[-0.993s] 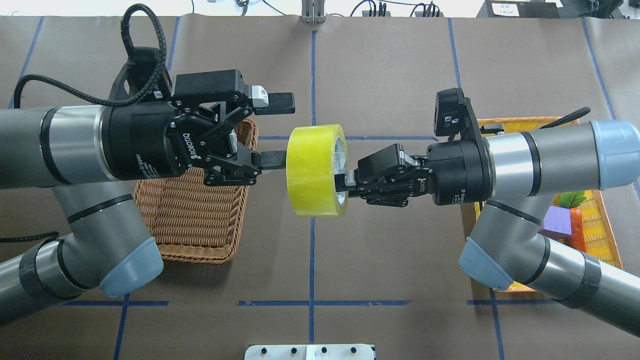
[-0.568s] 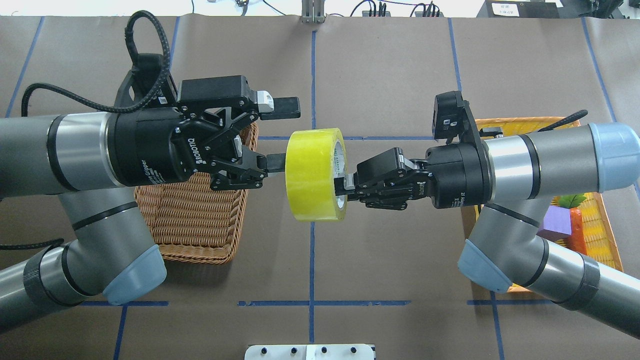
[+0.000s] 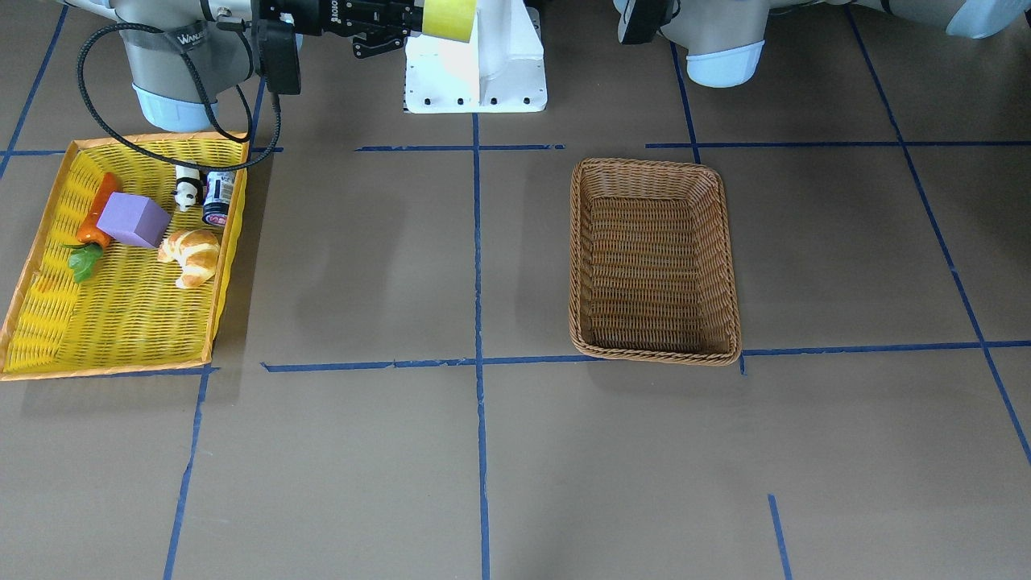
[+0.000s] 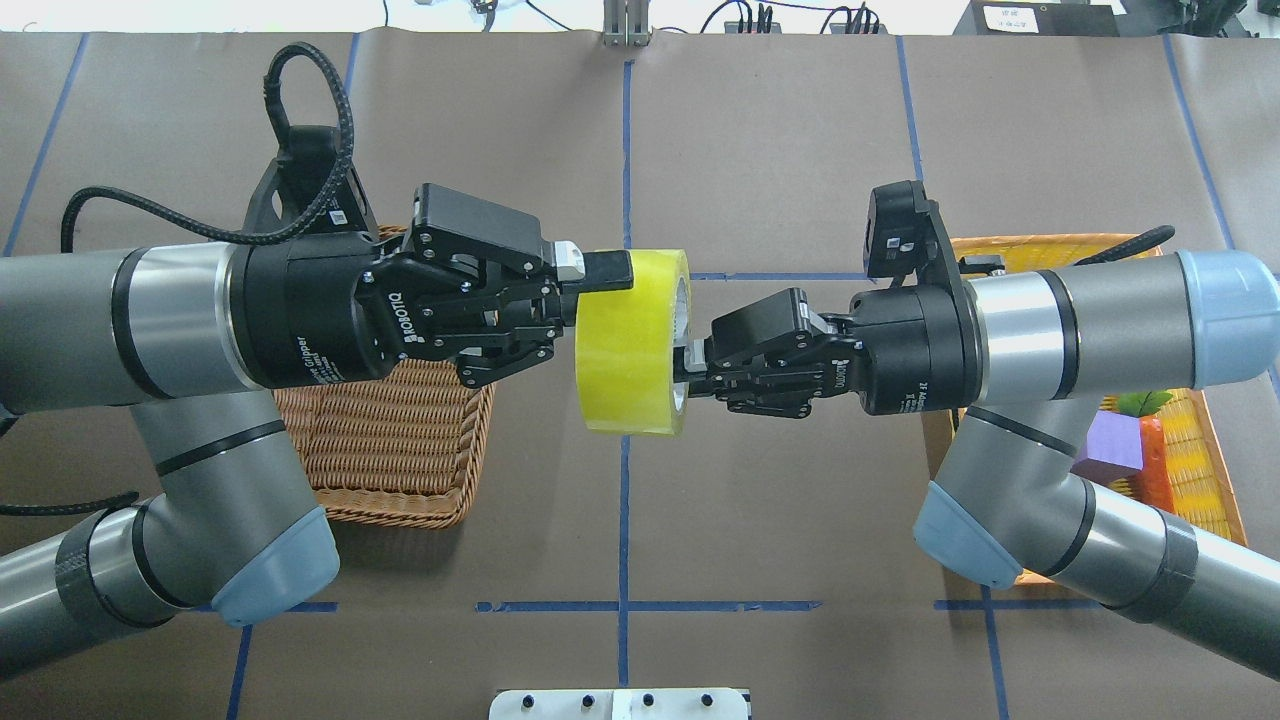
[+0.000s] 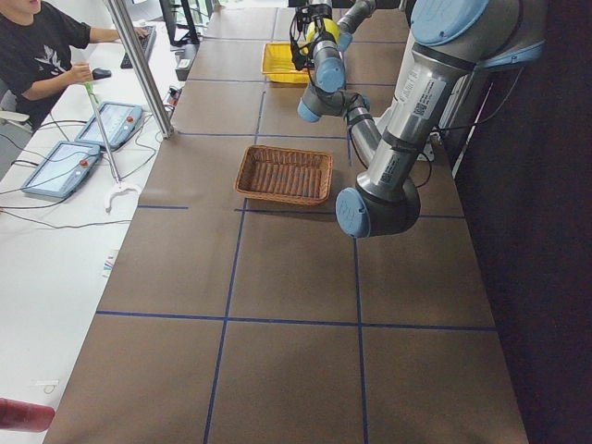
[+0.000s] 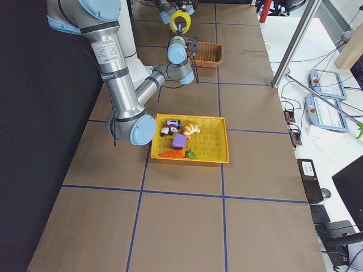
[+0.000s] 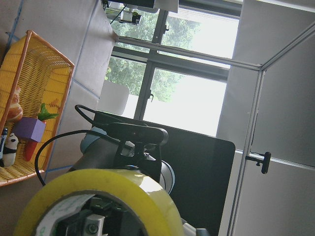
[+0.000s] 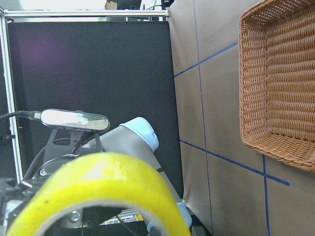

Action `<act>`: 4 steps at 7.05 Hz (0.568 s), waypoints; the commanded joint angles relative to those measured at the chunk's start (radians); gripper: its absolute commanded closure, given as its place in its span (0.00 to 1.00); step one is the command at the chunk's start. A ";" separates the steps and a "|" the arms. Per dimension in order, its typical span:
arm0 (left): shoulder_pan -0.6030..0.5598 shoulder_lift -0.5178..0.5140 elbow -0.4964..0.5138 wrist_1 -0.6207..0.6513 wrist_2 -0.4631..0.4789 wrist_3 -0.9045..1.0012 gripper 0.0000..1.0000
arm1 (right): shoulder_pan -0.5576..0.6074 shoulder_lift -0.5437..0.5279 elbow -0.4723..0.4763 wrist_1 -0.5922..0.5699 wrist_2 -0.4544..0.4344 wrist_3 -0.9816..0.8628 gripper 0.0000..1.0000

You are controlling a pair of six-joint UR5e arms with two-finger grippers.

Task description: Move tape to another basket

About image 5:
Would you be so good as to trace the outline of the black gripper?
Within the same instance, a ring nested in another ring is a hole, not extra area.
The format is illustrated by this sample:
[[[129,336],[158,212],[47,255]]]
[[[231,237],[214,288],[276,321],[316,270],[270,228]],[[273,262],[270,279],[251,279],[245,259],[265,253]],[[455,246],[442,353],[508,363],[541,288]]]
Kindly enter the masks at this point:
[[[331,18],[331,0],[309,0],[307,8],[311,18]]]

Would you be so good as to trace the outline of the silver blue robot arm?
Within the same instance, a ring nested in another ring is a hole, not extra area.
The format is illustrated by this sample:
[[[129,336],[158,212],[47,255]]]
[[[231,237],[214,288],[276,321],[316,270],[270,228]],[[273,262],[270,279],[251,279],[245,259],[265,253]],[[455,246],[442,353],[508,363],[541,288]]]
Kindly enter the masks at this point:
[[[457,81],[475,71],[517,68],[540,57],[548,4],[545,1],[417,1],[411,10],[411,36],[405,51],[412,59],[402,72],[400,90],[379,120],[365,98],[345,88],[341,58],[360,24],[377,8],[356,1],[332,34],[329,1],[307,1],[296,9],[299,31],[313,30],[306,53],[290,43],[297,68],[313,77],[298,105],[300,117],[342,117],[367,169],[336,200],[341,229],[353,238],[401,233],[420,213],[420,198],[409,173],[439,123]]]

